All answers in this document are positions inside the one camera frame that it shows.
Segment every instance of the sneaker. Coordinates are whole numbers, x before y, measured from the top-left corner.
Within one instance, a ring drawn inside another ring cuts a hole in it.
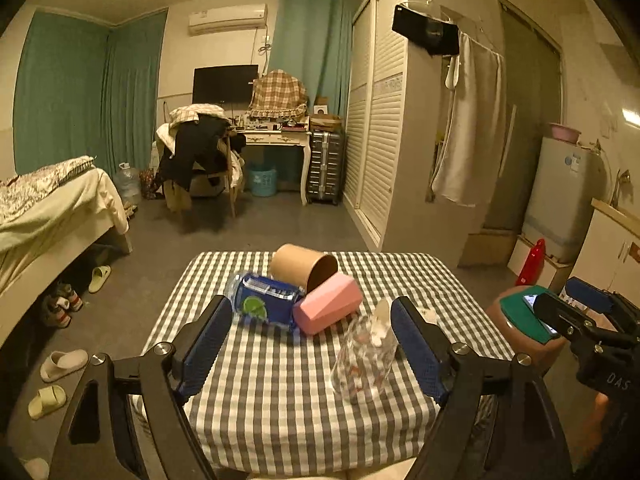
[[[77,312],[82,308],[82,298],[76,294],[68,283],[58,282],[56,285],[55,295],[61,296],[69,302],[69,309],[71,309],[71,312]]]
[[[71,317],[66,313],[65,305],[69,302],[59,296],[45,296],[42,300],[40,319],[46,326],[66,328],[71,323]]]

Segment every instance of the louvered door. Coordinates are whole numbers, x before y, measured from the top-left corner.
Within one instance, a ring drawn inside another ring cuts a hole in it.
[[[366,136],[359,207],[381,235],[391,203],[402,117],[404,38],[391,30],[394,7],[403,0],[378,0],[372,101]]]
[[[353,51],[351,54],[351,83],[349,108],[345,131],[347,134],[347,170],[344,195],[356,205],[358,181],[362,163],[362,144],[368,119],[367,91],[369,90],[369,67],[371,48],[371,18],[374,2],[362,11],[353,25]]]

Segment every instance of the red bottle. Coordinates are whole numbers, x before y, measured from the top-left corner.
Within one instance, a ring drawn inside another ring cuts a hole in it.
[[[540,238],[529,251],[516,285],[535,285],[545,261],[545,239]]]

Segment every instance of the checkered tablecloth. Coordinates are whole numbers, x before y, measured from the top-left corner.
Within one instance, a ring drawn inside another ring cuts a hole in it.
[[[479,354],[510,359],[507,342],[471,295],[426,254],[334,253],[340,272],[364,295],[361,313],[379,299],[408,296],[433,308],[452,341]],[[171,341],[182,325],[222,294],[228,276],[267,273],[271,253],[202,253],[184,271],[144,351]],[[214,466],[270,476],[322,474],[415,456],[438,407],[418,387],[399,352],[386,390],[368,404],[337,396],[329,375],[349,321],[306,338],[236,317],[202,391],[184,407]],[[142,401],[136,401],[142,412]]]

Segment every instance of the green curtain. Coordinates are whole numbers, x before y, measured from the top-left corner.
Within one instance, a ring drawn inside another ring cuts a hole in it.
[[[105,167],[100,100],[109,29],[36,12],[18,67],[14,158],[18,174],[79,155]]]
[[[328,98],[329,113],[344,118],[351,69],[351,20],[356,0],[280,0],[269,70],[282,69],[306,87],[309,106]],[[267,146],[265,161],[278,180],[299,182],[300,150]]]
[[[156,124],[158,71],[166,10],[109,34],[102,91],[108,165],[146,168]]]
[[[113,29],[34,14],[15,86],[18,174],[79,155],[111,176],[120,162],[148,166],[165,21],[165,10]]]

